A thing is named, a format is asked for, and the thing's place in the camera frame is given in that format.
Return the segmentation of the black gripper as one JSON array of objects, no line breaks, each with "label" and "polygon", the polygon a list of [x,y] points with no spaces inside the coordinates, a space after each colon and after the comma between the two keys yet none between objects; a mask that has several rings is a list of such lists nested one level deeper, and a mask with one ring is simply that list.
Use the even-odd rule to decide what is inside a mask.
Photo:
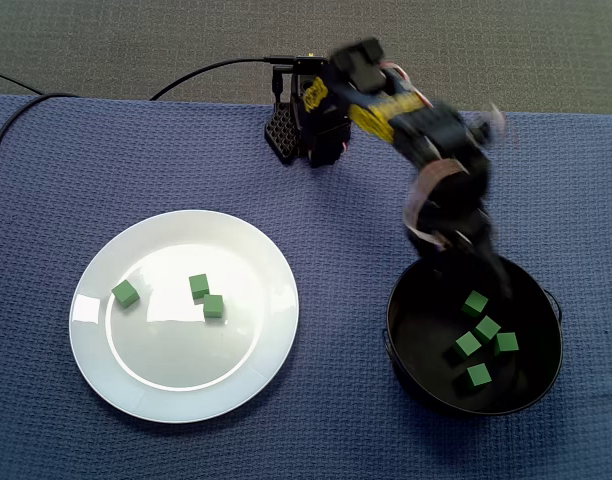
[{"label": "black gripper", "polygon": [[405,202],[405,229],[419,257],[442,273],[455,269],[455,251],[481,258],[501,297],[511,299],[510,277],[492,248],[483,206],[489,166],[485,154],[473,149],[419,167]]}]

